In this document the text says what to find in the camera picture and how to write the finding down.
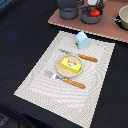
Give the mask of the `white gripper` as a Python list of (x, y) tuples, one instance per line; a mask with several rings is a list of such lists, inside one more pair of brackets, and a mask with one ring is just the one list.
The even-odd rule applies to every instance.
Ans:
[(91, 7), (105, 7), (106, 0), (87, 0), (87, 3)]

